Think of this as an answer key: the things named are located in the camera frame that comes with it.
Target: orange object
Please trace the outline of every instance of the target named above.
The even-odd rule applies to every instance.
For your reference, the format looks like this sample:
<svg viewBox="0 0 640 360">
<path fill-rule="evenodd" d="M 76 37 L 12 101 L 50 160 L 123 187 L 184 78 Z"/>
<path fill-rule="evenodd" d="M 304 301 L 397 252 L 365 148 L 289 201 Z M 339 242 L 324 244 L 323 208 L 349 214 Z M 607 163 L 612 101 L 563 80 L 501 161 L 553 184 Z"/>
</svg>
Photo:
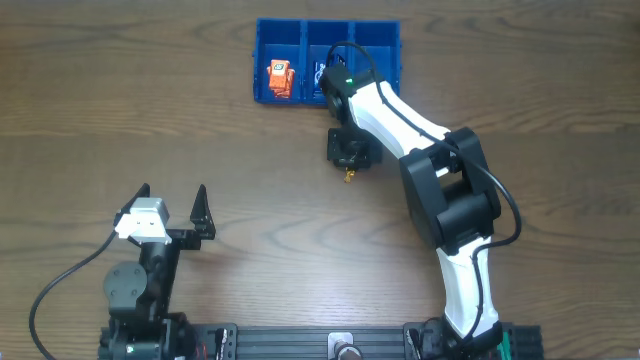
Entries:
<svg viewBox="0 0 640 360">
<path fill-rule="evenodd" d="M 271 60 L 271 66 L 267 67 L 269 74 L 269 89 L 275 97 L 288 99 L 291 97 L 295 70 L 289 68 L 288 60 Z"/>
</svg>

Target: cable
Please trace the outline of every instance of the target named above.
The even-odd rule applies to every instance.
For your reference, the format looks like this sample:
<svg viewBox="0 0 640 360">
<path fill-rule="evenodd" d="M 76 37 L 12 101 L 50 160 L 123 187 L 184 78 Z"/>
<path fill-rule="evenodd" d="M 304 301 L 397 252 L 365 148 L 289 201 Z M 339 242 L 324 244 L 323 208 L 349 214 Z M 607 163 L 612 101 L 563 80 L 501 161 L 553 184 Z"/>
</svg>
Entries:
<svg viewBox="0 0 640 360">
<path fill-rule="evenodd" d="M 469 342 L 473 338 L 473 333 L 478 328 L 478 324 L 480 323 L 480 319 L 482 317 L 482 311 L 483 311 L 483 307 L 484 307 L 484 292 L 482 290 L 482 279 L 480 277 L 480 268 L 478 266 L 478 253 L 480 251 L 482 251 L 482 250 L 485 250 L 485 249 L 490 249 L 490 248 L 509 245 L 512 242 L 516 241 L 516 239 L 518 239 L 518 237 L 520 236 L 520 233 L 522 232 L 522 217 L 520 216 L 520 209 L 518 208 L 518 205 L 516 204 L 516 201 L 514 200 L 514 198 L 511 195 L 511 193 L 509 193 L 507 188 L 504 186 L 504 184 L 502 184 L 502 182 L 500 182 L 500 180 L 498 180 L 498 178 L 496 178 L 491 172 L 489 172 L 489 170 L 485 169 L 483 166 L 479 165 L 475 161 L 472 161 L 471 159 L 467 158 L 456 147 L 451 146 L 450 144 L 448 144 L 448 143 L 446 143 L 446 142 L 444 142 L 444 141 L 442 141 L 442 140 L 430 135 L 429 133 L 427 133 L 426 131 L 424 131 L 423 129 L 421 129 L 417 125 L 415 125 L 406 116 L 404 116 L 400 111 L 398 111 L 398 109 L 393 107 L 393 105 L 391 105 L 391 103 L 389 103 L 387 98 L 382 93 L 382 88 L 380 87 L 380 80 L 377 77 L 378 71 L 376 69 L 376 63 L 373 60 L 373 58 L 371 57 L 371 55 L 367 52 L 367 50 L 365 50 L 365 48 L 363 48 L 362 46 L 360 46 L 360 45 L 358 45 L 358 44 L 356 44 L 354 42 L 351 42 L 351 41 L 339 41 L 339 42 L 333 44 L 333 46 L 331 46 L 331 48 L 329 49 L 329 52 L 327 54 L 327 61 L 326 61 L 327 65 L 326 66 L 329 66 L 329 62 L 331 60 L 331 54 L 333 53 L 333 51 L 338 46 L 350 46 L 350 47 L 353 47 L 353 48 L 357 49 L 358 51 L 360 51 L 360 53 L 362 53 L 362 55 L 364 55 L 367 58 L 367 60 L 369 61 L 369 64 L 371 65 L 370 72 L 372 73 L 372 77 L 373 77 L 373 80 L 374 80 L 374 82 L 376 84 L 376 89 L 378 90 L 378 95 L 380 96 L 380 99 L 382 100 L 382 103 L 385 104 L 394 114 L 396 114 L 400 119 L 402 119 L 407 125 L 409 125 L 412 129 L 414 129 L 416 132 L 418 132 L 418 134 L 420 134 L 420 136 L 426 137 L 427 139 L 431 140 L 434 144 L 438 144 L 439 146 L 441 146 L 441 147 L 445 148 L 446 150 L 450 151 L 451 153 L 455 154 L 460 159 L 464 159 L 471 166 L 473 166 L 476 169 L 478 169 L 484 176 L 486 176 L 495 185 L 495 187 L 498 188 L 498 190 L 500 191 L 500 193 L 502 194 L 504 199 L 509 204 L 509 207 L 511 208 L 511 211 L 513 212 L 513 217 L 514 217 L 514 220 L 515 220 L 515 228 L 514 228 L 513 234 L 511 236 L 509 236 L 508 238 L 504 239 L 504 240 L 500 240 L 500 241 L 497 241 L 497 242 L 491 242 L 491 243 L 488 243 L 488 244 L 480 245 L 473 251 L 473 254 L 471 255 L 471 262 L 473 263 L 473 268 L 474 268 L 474 271 L 475 271 L 475 274 L 476 274 L 476 281 L 478 283 L 478 296 L 479 296 L 478 312 L 476 314 L 476 318 L 475 318 L 475 321 L 473 322 L 473 326 L 471 327 L 471 330 L 469 330 L 469 333 L 467 333 L 467 335 L 464 338 L 462 338 L 462 341 L 458 344 L 459 346 L 462 346 L 465 343 Z M 422 360 L 435 360 L 435 358 L 422 359 Z"/>
<path fill-rule="evenodd" d="M 44 299 L 47 293 L 51 291 L 51 289 L 53 289 L 53 287 L 56 286 L 60 281 L 64 280 L 67 276 L 73 274 L 76 270 L 87 265 L 91 260 L 100 255 L 109 246 L 109 244 L 111 244 L 111 241 L 113 241 L 113 238 L 115 238 L 115 236 L 116 232 L 112 231 L 111 235 L 109 235 L 104 244 L 102 244 L 102 246 L 100 246 L 100 248 L 96 250 L 96 252 L 89 255 L 86 259 L 75 264 L 69 270 L 63 272 L 57 278 L 53 279 L 53 281 L 51 281 L 49 285 L 45 286 L 44 289 L 42 289 L 38 297 L 36 297 L 36 300 L 33 302 L 33 305 L 31 306 L 31 312 L 29 313 L 29 332 L 31 332 L 31 338 L 33 339 L 34 344 L 36 344 L 36 347 L 38 348 L 38 350 L 40 350 L 42 355 L 44 355 L 45 359 L 55 360 L 53 355 L 51 355 L 51 353 L 47 351 L 44 345 L 42 345 L 42 342 L 40 341 L 40 338 L 38 338 L 38 334 L 36 333 L 36 311 L 38 311 L 40 302 L 42 301 L 42 299 Z"/>
</svg>

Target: wooden surface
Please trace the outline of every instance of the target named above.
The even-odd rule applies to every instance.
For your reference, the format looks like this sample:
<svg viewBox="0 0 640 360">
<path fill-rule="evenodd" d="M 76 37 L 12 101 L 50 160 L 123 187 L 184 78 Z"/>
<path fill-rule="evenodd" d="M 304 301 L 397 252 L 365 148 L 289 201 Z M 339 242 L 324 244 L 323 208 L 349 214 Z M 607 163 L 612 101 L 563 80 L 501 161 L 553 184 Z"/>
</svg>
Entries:
<svg viewBox="0 0 640 360">
<path fill-rule="evenodd" d="M 143 182 L 176 226 L 209 189 L 219 236 L 183 254 L 172 299 L 194 322 L 442 313 L 397 162 L 345 185 L 324 160 L 326 110 L 253 101 L 256 17 L 400 19 L 403 98 L 474 128 L 522 209 L 521 240 L 490 255 L 501 319 L 542 325 L 549 358 L 638 355 L 637 1 L 16 0 L 0 1 L 3 359 L 40 358 L 33 299 Z M 94 358 L 103 277 L 135 259 L 114 243 L 47 296 L 37 325 L 53 354 Z"/>
</svg>

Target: blue tray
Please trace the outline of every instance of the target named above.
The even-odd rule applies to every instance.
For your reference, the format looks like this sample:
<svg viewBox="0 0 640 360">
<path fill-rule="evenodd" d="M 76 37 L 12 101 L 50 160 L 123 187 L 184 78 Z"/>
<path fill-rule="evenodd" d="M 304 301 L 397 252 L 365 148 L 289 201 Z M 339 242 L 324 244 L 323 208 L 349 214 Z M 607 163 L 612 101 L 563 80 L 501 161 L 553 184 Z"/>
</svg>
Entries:
<svg viewBox="0 0 640 360">
<path fill-rule="evenodd" d="M 253 52 L 253 97 L 264 104 L 326 104 L 314 83 L 315 66 L 324 64 L 331 45 L 343 40 L 364 46 L 378 71 L 399 94 L 402 71 L 399 21 L 258 19 Z M 339 47 L 334 54 L 345 60 L 352 73 L 370 67 L 356 49 Z M 278 99 L 269 89 L 267 67 L 272 59 L 289 60 L 296 71 L 290 99 Z"/>
</svg>

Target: small gold object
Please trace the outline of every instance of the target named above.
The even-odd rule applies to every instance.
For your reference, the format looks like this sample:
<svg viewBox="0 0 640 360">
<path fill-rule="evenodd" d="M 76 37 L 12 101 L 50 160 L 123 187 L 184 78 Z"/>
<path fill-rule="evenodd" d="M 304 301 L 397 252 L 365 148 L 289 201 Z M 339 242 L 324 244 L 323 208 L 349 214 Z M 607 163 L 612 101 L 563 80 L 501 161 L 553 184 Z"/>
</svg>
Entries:
<svg viewBox="0 0 640 360">
<path fill-rule="evenodd" d="M 351 178 L 356 174 L 355 170 L 347 170 L 347 176 L 344 178 L 344 182 L 351 183 Z"/>
</svg>

